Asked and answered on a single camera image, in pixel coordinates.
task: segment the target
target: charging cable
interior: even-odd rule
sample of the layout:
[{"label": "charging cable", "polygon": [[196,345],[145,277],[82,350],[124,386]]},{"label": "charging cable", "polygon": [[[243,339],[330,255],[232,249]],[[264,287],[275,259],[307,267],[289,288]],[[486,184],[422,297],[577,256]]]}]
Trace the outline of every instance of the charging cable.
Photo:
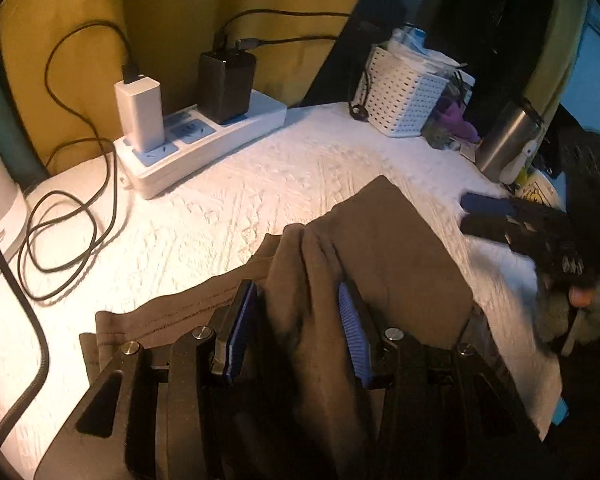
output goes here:
[{"label": "charging cable", "polygon": [[283,43],[295,43],[296,41],[319,41],[319,40],[328,40],[328,41],[337,41],[337,36],[299,36],[297,38],[286,38],[284,40],[261,40],[259,38],[242,38],[241,40],[235,41],[235,49],[236,50],[253,50],[254,48],[258,48],[259,46],[265,45],[279,45]]},{"label": "charging cable", "polygon": [[349,115],[357,121],[367,122],[369,119],[369,112],[366,109],[366,101],[369,99],[369,92],[371,92],[371,77],[369,76],[366,66],[362,67],[362,73],[365,76],[365,97],[360,104],[353,104],[353,94],[351,93],[353,84],[349,85],[349,95],[351,96],[349,97]]},{"label": "charging cable", "polygon": [[220,28],[220,30],[218,30],[216,32],[216,34],[214,36],[214,47],[213,47],[214,52],[226,50],[227,42],[228,42],[228,35],[226,33],[226,28],[231,23],[233,23],[235,20],[238,20],[239,18],[241,18],[243,16],[248,16],[249,14],[280,14],[282,16],[336,16],[336,17],[341,17],[341,18],[348,18],[350,16],[350,14],[347,12],[296,12],[294,10],[278,10],[278,9],[248,9],[248,10],[244,10],[243,12],[239,12],[238,14],[236,14],[235,16],[233,16],[229,20],[227,20],[224,23],[224,25]]},{"label": "charging cable", "polygon": [[[79,199],[77,196],[75,196],[71,193],[68,193],[64,190],[58,189],[58,190],[53,190],[53,191],[46,193],[40,200],[38,200],[36,205],[33,206],[31,213],[29,215],[29,218],[27,219],[27,224],[26,224],[26,228],[25,228],[25,238],[24,238],[22,245],[20,246],[20,250],[18,251],[17,269],[18,269],[18,278],[20,280],[20,285],[22,286],[22,290],[24,290],[24,292],[32,300],[36,300],[36,301],[48,300],[49,298],[52,298],[52,297],[60,294],[65,289],[67,289],[67,287],[69,287],[76,280],[76,278],[80,275],[80,273],[82,272],[84,267],[87,265],[89,258],[94,253],[94,251],[103,245],[105,238],[112,231],[113,226],[116,221],[116,213],[118,210],[118,184],[117,184],[118,158],[116,156],[116,152],[113,147],[113,142],[109,139],[101,137],[100,134],[98,133],[98,129],[96,128],[93,121],[91,121],[85,115],[81,114],[80,112],[77,112],[76,110],[74,110],[73,108],[69,107],[67,104],[62,102],[60,100],[60,98],[55,94],[55,92],[53,92],[53,90],[49,86],[49,69],[51,67],[51,63],[54,59],[54,56],[56,55],[56,52],[58,51],[60,46],[66,40],[68,40],[70,37],[72,37],[74,34],[77,34],[78,32],[80,32],[82,30],[85,30],[87,28],[92,28],[92,27],[105,27],[105,28],[112,29],[120,37],[120,40],[122,40],[123,44],[125,45],[127,56],[128,56],[126,63],[122,67],[123,78],[124,78],[125,83],[128,84],[128,83],[136,81],[137,79],[140,78],[138,64],[135,62],[135,60],[132,56],[131,46],[128,42],[128,39],[126,38],[126,35],[124,34],[124,32],[120,29],[120,27],[117,24],[115,24],[114,22],[110,22],[109,20],[94,20],[92,22],[83,23],[79,27],[74,28],[74,30],[65,34],[60,39],[60,41],[58,41],[58,43],[56,43],[56,46],[52,49],[51,53],[49,54],[49,57],[46,61],[46,65],[45,65],[45,75],[44,75],[45,89],[46,89],[47,94],[49,95],[49,97],[51,97],[53,99],[53,101],[59,107],[61,107],[63,110],[67,111],[71,115],[73,115],[76,118],[78,118],[79,120],[81,120],[84,124],[86,124],[89,127],[89,129],[91,130],[91,132],[93,133],[93,137],[70,140],[69,142],[63,142],[62,144],[59,144],[58,146],[56,146],[54,148],[51,155],[49,156],[48,161],[46,162],[46,167],[49,166],[49,164],[51,163],[53,158],[58,154],[58,152],[60,152],[64,148],[67,148],[68,146],[73,146],[75,144],[81,144],[84,142],[96,142],[100,148],[100,153],[102,154],[102,158],[105,163],[106,174],[105,174],[103,184],[96,191],[96,193],[93,196],[91,196],[91,198],[88,199],[86,202],[83,202],[81,199]],[[113,153],[113,156],[111,157],[112,162],[109,161],[109,157],[107,156],[107,152],[109,151],[107,148],[110,148],[110,150]],[[96,220],[93,216],[93,213],[91,213],[89,208],[104,193],[104,191],[107,189],[107,186],[109,185],[109,183],[111,181],[113,182],[111,220],[110,220],[107,228],[104,230],[104,232],[100,236],[98,236],[98,228],[97,228]],[[48,200],[49,198],[54,197],[54,196],[61,196],[64,198],[68,198],[69,200],[71,200],[72,202],[77,204],[78,207],[65,215],[53,218],[51,220],[46,220],[46,221],[42,221],[39,223],[33,223],[33,217],[34,217],[36,211],[40,208],[40,206],[43,205],[43,203],[46,200]],[[91,221],[91,226],[93,229],[93,233],[91,235],[91,241],[90,241],[88,247],[81,254],[78,254],[75,258],[72,258],[70,261],[68,261],[60,266],[43,267],[37,260],[36,255],[34,254],[34,251],[32,250],[32,247],[31,247],[31,242],[32,242],[32,238],[34,237],[34,234],[42,229],[54,226],[56,224],[59,224],[60,222],[64,222],[65,220],[68,220],[69,218],[73,218],[80,213],[87,214],[87,216],[89,217],[89,220]],[[23,261],[24,261],[24,257],[25,257],[25,251],[26,251],[26,255],[29,257],[29,260],[31,261],[31,263],[36,267],[37,270],[39,270],[39,272],[42,272],[44,274],[52,274],[55,272],[60,272],[62,270],[70,269],[74,266],[77,266],[77,267],[75,268],[74,272],[72,272],[72,274],[69,276],[69,278],[67,280],[65,280],[64,283],[62,283],[61,285],[56,287],[54,290],[49,291],[45,294],[34,294],[27,286],[26,280],[24,280],[24,277],[22,275],[22,265],[23,265]]]}]

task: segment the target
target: bed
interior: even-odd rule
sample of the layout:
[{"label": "bed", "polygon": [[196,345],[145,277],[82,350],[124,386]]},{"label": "bed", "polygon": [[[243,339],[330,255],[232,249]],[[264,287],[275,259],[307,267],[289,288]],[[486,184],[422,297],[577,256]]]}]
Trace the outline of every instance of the bed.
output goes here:
[{"label": "bed", "polygon": [[[396,184],[444,242],[489,320],[527,412],[544,437],[561,383],[555,357],[539,351],[532,314],[536,276],[531,261],[507,248],[465,238],[458,199],[471,190],[503,194],[456,152],[431,149],[422,138],[391,139],[350,119],[345,104],[289,110],[285,126],[196,172],[145,201],[120,187],[113,235],[68,294],[36,304],[51,362],[45,386],[2,450],[33,477],[49,443],[88,387],[78,334],[94,332],[99,310],[129,312],[151,298],[173,294],[240,266],[266,233],[306,223],[353,195],[378,174]],[[102,160],[89,160],[38,187],[31,203],[51,189],[90,196],[104,177]],[[71,205],[58,203],[47,214]],[[101,225],[111,215],[111,189],[93,208]],[[36,239],[42,264],[60,264],[91,237],[75,218]],[[62,276],[26,267],[33,291]],[[0,418],[33,378],[39,362],[34,334],[0,278]]]}]

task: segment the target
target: brown towel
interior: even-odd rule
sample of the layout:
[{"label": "brown towel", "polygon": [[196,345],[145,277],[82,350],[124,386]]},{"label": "brown towel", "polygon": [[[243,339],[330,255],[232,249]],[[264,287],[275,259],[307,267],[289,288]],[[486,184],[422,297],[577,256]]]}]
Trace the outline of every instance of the brown towel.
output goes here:
[{"label": "brown towel", "polygon": [[[240,280],[256,280],[266,300],[256,342],[239,384],[214,394],[228,478],[360,478],[375,438],[378,395],[353,375],[338,313],[344,274],[378,324],[423,344],[452,348],[470,318],[476,326],[486,322],[442,242],[380,176],[308,225],[267,235],[238,269],[128,314],[97,313],[97,361],[104,368],[128,340],[146,348],[174,342],[229,303]],[[494,348],[490,334],[485,338],[478,350]],[[93,337],[81,342],[85,361],[94,361]],[[512,384],[506,369],[504,375]]]}]

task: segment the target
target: stainless steel bottle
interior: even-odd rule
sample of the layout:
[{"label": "stainless steel bottle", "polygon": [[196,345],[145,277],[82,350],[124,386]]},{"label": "stainless steel bottle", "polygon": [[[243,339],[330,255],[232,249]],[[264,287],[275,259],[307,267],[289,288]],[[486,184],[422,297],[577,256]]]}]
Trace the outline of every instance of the stainless steel bottle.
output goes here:
[{"label": "stainless steel bottle", "polygon": [[541,128],[542,117],[528,100],[520,104],[509,102],[475,153],[478,170],[492,182],[498,182],[503,168],[540,134]]}]

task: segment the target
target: black electrical cord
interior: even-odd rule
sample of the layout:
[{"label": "black electrical cord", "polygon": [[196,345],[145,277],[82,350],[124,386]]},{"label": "black electrical cord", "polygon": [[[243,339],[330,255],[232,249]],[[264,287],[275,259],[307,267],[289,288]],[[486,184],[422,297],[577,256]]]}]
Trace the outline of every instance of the black electrical cord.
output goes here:
[{"label": "black electrical cord", "polygon": [[261,40],[259,38],[242,38],[241,40],[236,40],[235,48],[236,50],[252,50],[254,48],[258,48],[259,46],[265,45],[279,45],[283,43],[295,43],[297,41],[320,41],[320,40],[328,40],[328,41],[337,41],[337,36],[332,36],[330,34],[327,35],[313,35],[310,34],[308,36],[298,36],[296,38],[285,38],[284,40]]},{"label": "black electrical cord", "polygon": [[460,97],[458,100],[458,104],[464,104],[464,98],[466,97],[466,88],[464,86],[464,80],[462,79],[462,72],[456,70],[454,72],[454,77],[456,78],[456,84],[458,85],[458,91],[460,93]]},{"label": "black electrical cord", "polygon": [[11,288],[13,295],[16,297],[20,306],[22,307],[24,313],[29,319],[31,326],[33,327],[33,331],[36,333],[36,338],[38,339],[38,345],[40,346],[40,366],[38,367],[38,372],[36,376],[31,381],[29,386],[26,387],[24,392],[20,395],[18,400],[11,406],[9,411],[4,415],[2,420],[0,421],[0,446],[4,443],[7,435],[11,432],[16,422],[22,416],[24,411],[29,407],[33,399],[36,397],[40,388],[42,388],[43,384],[46,381],[46,376],[49,373],[49,347],[46,342],[45,333],[40,326],[40,321],[36,317],[33,308],[31,307],[29,300],[24,295],[21,290],[18,282],[11,272],[9,268],[9,264],[4,259],[4,255],[0,250],[0,272],[4,276],[4,279],[7,281],[7,284]]},{"label": "black electrical cord", "polygon": [[[53,152],[49,156],[48,161],[46,162],[46,167],[48,167],[48,165],[51,163],[52,159],[56,156],[56,154],[59,151],[61,151],[62,149],[66,148],[68,146],[73,146],[74,144],[79,144],[82,142],[97,142],[100,147],[100,151],[102,153],[103,159],[104,159],[104,163],[105,163],[105,167],[106,167],[106,175],[105,175],[103,184],[100,186],[100,188],[97,190],[97,192],[86,202],[82,202],[82,200],[80,200],[78,197],[72,195],[71,193],[65,192],[63,190],[53,190],[53,191],[46,193],[36,203],[36,205],[33,206],[33,209],[29,215],[29,219],[27,219],[27,225],[25,228],[25,238],[24,238],[22,245],[20,246],[20,250],[18,251],[17,269],[18,269],[18,278],[20,280],[20,285],[22,286],[22,289],[32,300],[36,300],[36,301],[48,300],[49,298],[52,298],[53,296],[56,296],[56,295],[60,294],[62,291],[64,291],[78,277],[78,275],[80,275],[80,272],[82,272],[84,267],[87,265],[90,256],[93,254],[93,251],[96,250],[103,243],[103,241],[105,240],[107,235],[109,235],[109,233],[112,231],[113,226],[116,221],[116,213],[117,213],[117,209],[118,209],[118,186],[116,183],[117,177],[118,177],[118,160],[116,157],[115,149],[113,149],[113,158],[112,158],[113,170],[112,170],[111,163],[107,157],[107,150],[105,149],[105,146],[104,146],[104,144],[108,144],[110,147],[113,148],[113,143],[109,139],[105,139],[100,136],[95,124],[93,124],[93,121],[91,121],[90,119],[88,119],[87,117],[82,115],[80,112],[77,112],[73,108],[69,107],[67,104],[63,103],[58,98],[58,96],[52,91],[52,89],[49,86],[49,81],[48,81],[49,68],[51,66],[51,62],[53,61],[53,58],[54,58],[56,52],[58,51],[58,48],[68,38],[70,38],[77,32],[80,32],[81,30],[84,30],[85,28],[90,28],[90,27],[107,27],[107,28],[111,28],[112,30],[114,30],[119,35],[120,39],[123,41],[123,43],[126,47],[126,50],[128,53],[128,63],[126,66],[137,67],[135,61],[133,60],[132,54],[131,54],[131,46],[129,45],[129,42],[128,42],[124,32],[115,23],[110,22],[109,20],[96,20],[93,22],[83,23],[82,25],[75,28],[68,34],[65,34],[60,39],[60,41],[58,41],[58,43],[56,43],[56,46],[52,49],[51,53],[49,54],[49,57],[46,61],[45,75],[44,75],[46,92],[48,93],[49,97],[51,97],[53,99],[53,101],[55,101],[56,104],[58,104],[59,107],[61,107],[63,110],[67,111],[68,113],[77,117],[83,123],[85,123],[92,131],[93,137],[71,140],[69,142],[63,142],[62,144],[56,146],[56,148],[53,150]],[[99,199],[99,197],[104,193],[104,190],[107,188],[107,186],[109,185],[109,182],[111,181],[112,175],[113,175],[114,185],[113,185],[111,220],[109,222],[108,227],[104,230],[104,232],[100,235],[100,237],[97,237],[98,229],[97,229],[96,221],[95,221],[95,218],[93,217],[93,214],[89,210],[89,207],[91,205],[93,205],[93,203],[96,202],[96,200]],[[62,196],[65,198],[69,198],[70,200],[75,202],[78,205],[78,207],[65,215],[59,216],[57,218],[53,218],[51,220],[39,222],[38,224],[33,224],[33,217],[34,217],[36,211],[40,208],[40,206],[42,206],[42,204],[47,199],[49,199],[52,196]],[[91,236],[91,241],[90,241],[88,247],[81,254],[79,254],[75,258],[71,259],[67,263],[64,263],[60,266],[55,266],[55,267],[41,266],[40,263],[38,262],[38,260],[36,259],[35,255],[33,253],[33,250],[31,248],[32,236],[41,229],[44,229],[48,226],[53,226],[53,225],[59,224],[60,222],[68,220],[69,218],[73,218],[82,212],[87,213],[87,215],[91,221],[92,228],[93,228],[93,234]],[[24,253],[25,248],[27,250],[27,254],[28,254],[31,262],[33,263],[33,265],[40,272],[42,272],[44,274],[51,274],[54,272],[67,270],[75,265],[77,265],[77,267],[76,267],[75,271],[71,274],[71,276],[64,283],[62,283],[62,285],[58,286],[54,290],[52,290],[46,294],[42,294],[42,295],[33,294],[27,287],[26,282],[23,279],[23,275],[22,275],[22,261],[23,261],[23,253]]]},{"label": "black electrical cord", "polygon": [[349,83],[349,115],[357,121],[364,122],[369,118],[369,112],[366,109],[366,101],[369,99],[369,92],[371,92],[371,77],[369,76],[366,66],[363,66],[362,73],[365,76],[365,96],[362,99],[362,103],[353,104],[353,98],[355,97],[355,91],[352,91],[355,83],[353,73],[354,72],[352,72],[351,81]]},{"label": "black electrical cord", "polygon": [[235,20],[249,14],[280,14],[282,16],[339,16],[341,18],[348,18],[350,14],[348,12],[296,12],[294,10],[278,10],[278,9],[248,9],[243,12],[239,12],[235,16],[228,19],[224,25],[216,32],[214,37],[214,51],[226,49],[227,34],[226,28],[233,23]]}]

